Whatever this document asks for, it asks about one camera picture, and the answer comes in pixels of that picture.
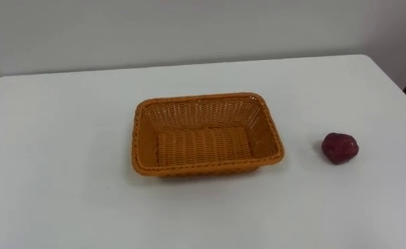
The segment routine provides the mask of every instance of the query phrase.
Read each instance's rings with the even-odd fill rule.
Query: gray wall
[[[366,54],[406,84],[406,0],[0,0],[0,75]]]

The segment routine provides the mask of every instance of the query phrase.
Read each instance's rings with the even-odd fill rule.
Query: red object
[[[353,136],[341,133],[330,133],[321,144],[322,152],[334,164],[346,163],[354,158],[360,148]]]

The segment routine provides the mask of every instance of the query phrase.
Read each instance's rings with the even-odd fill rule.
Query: orange wicker basket
[[[268,107],[254,93],[145,100],[135,112],[132,165],[144,176],[239,174],[283,156]]]

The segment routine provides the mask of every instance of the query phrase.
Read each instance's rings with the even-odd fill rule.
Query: rectangular basket
[[[143,176],[239,174],[284,156],[268,107],[254,93],[145,100],[132,136],[132,165]]]

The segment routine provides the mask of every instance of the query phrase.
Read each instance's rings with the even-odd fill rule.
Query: table surface
[[[136,105],[252,91],[286,148],[253,174],[130,165]],[[329,132],[360,153],[331,165]],[[364,55],[0,78],[0,248],[406,248],[406,96]]]

